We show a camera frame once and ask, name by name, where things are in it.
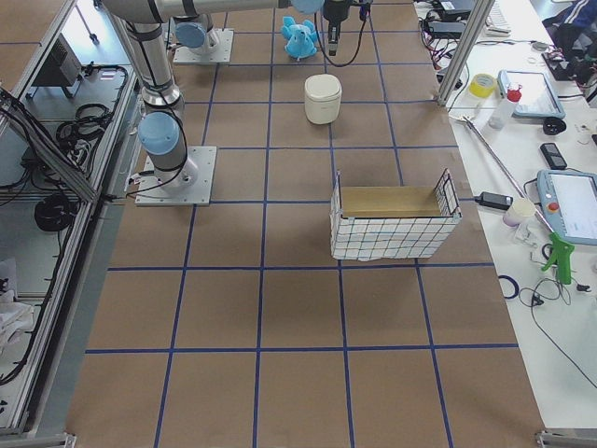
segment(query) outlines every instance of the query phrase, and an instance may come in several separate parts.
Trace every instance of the white cup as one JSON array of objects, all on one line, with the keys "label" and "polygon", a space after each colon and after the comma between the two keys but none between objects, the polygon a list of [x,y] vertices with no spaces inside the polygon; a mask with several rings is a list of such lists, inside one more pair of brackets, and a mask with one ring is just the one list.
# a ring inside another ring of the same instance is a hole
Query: white cup
[{"label": "white cup", "polygon": [[504,223],[510,227],[516,227],[529,217],[533,217],[535,210],[535,204],[527,198],[515,199],[504,213]]}]

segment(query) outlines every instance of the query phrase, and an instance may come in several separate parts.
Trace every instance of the electronic equipment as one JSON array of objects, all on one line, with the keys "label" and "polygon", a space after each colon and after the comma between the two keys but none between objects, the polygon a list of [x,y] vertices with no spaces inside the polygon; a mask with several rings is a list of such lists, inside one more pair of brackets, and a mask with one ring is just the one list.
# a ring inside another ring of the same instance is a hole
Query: electronic equipment
[{"label": "electronic equipment", "polygon": [[563,119],[566,113],[548,76],[542,72],[500,70],[497,84],[504,96],[509,85],[520,85],[522,98],[514,110],[514,117]]},{"label": "electronic equipment", "polygon": [[365,21],[373,0],[326,0],[322,14],[327,20],[327,50],[330,56],[336,56],[340,40],[340,24],[348,19],[350,7],[360,7],[359,17]]},{"label": "electronic equipment", "polygon": [[468,19],[473,10],[473,0],[434,0],[433,9],[439,14],[441,21],[463,21]]},{"label": "electronic equipment", "polygon": [[563,240],[597,245],[597,175],[543,170],[537,190],[545,219]]},{"label": "electronic equipment", "polygon": [[539,149],[552,170],[565,170],[568,166],[555,143],[544,143]]},{"label": "electronic equipment", "polygon": [[485,20],[485,34],[496,37],[508,37],[511,33],[512,27],[507,22],[504,14],[502,14],[498,1],[495,0],[489,16]]},{"label": "electronic equipment", "polygon": [[33,86],[71,87],[80,74],[81,62],[64,36],[60,34],[35,77]]},{"label": "electronic equipment", "polygon": [[475,202],[484,207],[496,208],[498,210],[507,210],[512,205],[514,199],[512,196],[504,194],[489,193],[483,191],[479,196],[475,196]]},{"label": "electronic equipment", "polygon": [[434,39],[459,39],[466,25],[459,21],[424,21],[423,29]]},{"label": "electronic equipment", "polygon": [[62,193],[54,193],[35,205],[35,224],[42,231],[62,231],[75,220],[76,203]]}]

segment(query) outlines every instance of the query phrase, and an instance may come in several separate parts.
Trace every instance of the white container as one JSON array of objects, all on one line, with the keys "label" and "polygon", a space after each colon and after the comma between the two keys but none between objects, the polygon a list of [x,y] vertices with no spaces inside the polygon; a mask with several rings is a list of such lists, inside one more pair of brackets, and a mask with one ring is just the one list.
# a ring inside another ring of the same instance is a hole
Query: white container
[{"label": "white container", "polygon": [[526,198],[517,198],[504,213],[504,223],[516,227],[535,215],[535,204]]},{"label": "white container", "polygon": [[522,94],[520,86],[517,86],[517,89],[515,89],[513,86],[508,86],[506,98],[504,98],[502,102],[497,105],[497,108],[493,111],[489,118],[488,124],[498,131],[503,129],[507,121],[512,117],[517,105],[519,105],[521,97]]},{"label": "white container", "polygon": [[305,81],[305,113],[314,124],[327,124],[340,113],[342,86],[333,75],[314,75]]}]

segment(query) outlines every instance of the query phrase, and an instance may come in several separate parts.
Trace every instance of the black device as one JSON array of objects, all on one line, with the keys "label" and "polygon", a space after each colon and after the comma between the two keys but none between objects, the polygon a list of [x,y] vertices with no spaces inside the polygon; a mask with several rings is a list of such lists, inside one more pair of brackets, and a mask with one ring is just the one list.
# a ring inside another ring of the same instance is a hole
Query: black device
[{"label": "black device", "polygon": [[350,7],[360,7],[359,17],[365,21],[373,0],[326,0],[323,7],[324,19],[327,20],[327,49],[330,56],[336,56],[340,40],[340,24],[348,19]]},{"label": "black device", "polygon": [[73,223],[76,212],[76,203],[55,193],[35,205],[34,219],[42,231],[62,231]]},{"label": "black device", "polygon": [[568,164],[563,159],[560,150],[555,143],[544,143],[539,147],[543,153],[543,157],[547,161],[549,168],[552,170],[565,170]]},{"label": "black device", "polygon": [[463,21],[468,19],[473,10],[473,0],[434,0],[433,9],[439,14],[441,21]]},{"label": "black device", "polygon": [[565,60],[559,51],[544,52],[541,56],[557,81],[573,79],[584,85],[589,82],[597,67],[597,41],[587,48],[584,57],[569,55],[569,59]]},{"label": "black device", "polygon": [[[444,77],[446,76],[447,71],[448,71],[448,67],[445,67],[445,68],[442,68],[441,70],[439,70],[438,72],[436,72],[436,78],[437,78],[437,82],[439,84],[441,84],[441,81],[444,80]],[[458,78],[458,80],[456,81],[456,85],[454,86],[454,90],[457,91],[461,87],[463,87],[463,81],[460,78]]]},{"label": "black device", "polygon": [[566,122],[558,117],[545,117],[543,120],[543,133],[545,135],[557,135],[566,130]]},{"label": "black device", "polygon": [[497,208],[498,210],[507,210],[512,205],[512,196],[504,194],[490,193],[483,191],[479,196],[475,196],[475,202],[484,207]]},{"label": "black device", "polygon": [[434,39],[459,39],[466,25],[459,21],[425,21],[423,28]]}]

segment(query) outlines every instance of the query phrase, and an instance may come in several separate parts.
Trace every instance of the metal rod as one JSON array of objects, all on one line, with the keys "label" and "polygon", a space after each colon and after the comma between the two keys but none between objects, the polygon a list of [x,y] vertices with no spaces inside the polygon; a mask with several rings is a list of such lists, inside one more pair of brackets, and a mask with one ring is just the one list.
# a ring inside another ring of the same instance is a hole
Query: metal rod
[{"label": "metal rod", "polygon": [[78,5],[75,5],[75,9],[76,9],[76,12],[78,12],[78,17],[81,18],[81,21],[83,22],[83,25],[85,26],[85,29],[87,30],[87,34],[92,35],[93,33],[91,32],[90,27],[88,26],[87,21],[83,17],[83,13],[79,9]]},{"label": "metal rod", "polygon": [[[485,140],[485,137],[483,137],[483,134],[480,133],[479,130],[477,129],[477,127],[475,126],[475,123],[473,123],[471,121],[471,119],[468,118],[468,117],[463,117],[462,121],[464,123],[466,123],[466,126],[479,138],[479,140],[481,141],[481,143],[489,151],[489,153],[491,154],[491,156],[493,157],[493,159],[495,160],[495,162],[498,164],[498,166],[500,167],[500,169],[502,170],[502,172],[504,173],[504,175],[506,175],[507,180],[509,180],[510,184],[512,184],[512,187],[514,187],[514,189],[519,193],[519,195],[522,198],[529,199],[528,196],[526,195],[526,193],[524,192],[524,189],[521,187],[521,184],[518,183],[518,181],[514,178],[514,176],[512,175],[512,173],[509,172],[509,170],[506,168],[506,166],[500,160],[500,158],[497,156],[497,154],[495,154],[495,152],[493,151],[493,149],[490,146],[490,144],[487,142],[487,140]],[[551,227],[551,225],[548,223],[548,221],[545,219],[545,217],[543,216],[543,214],[541,213],[541,211],[538,208],[535,208],[535,214],[537,216],[537,219],[539,219],[539,221],[545,227],[547,227],[548,230],[551,233],[553,233],[554,232],[553,228]]]}]

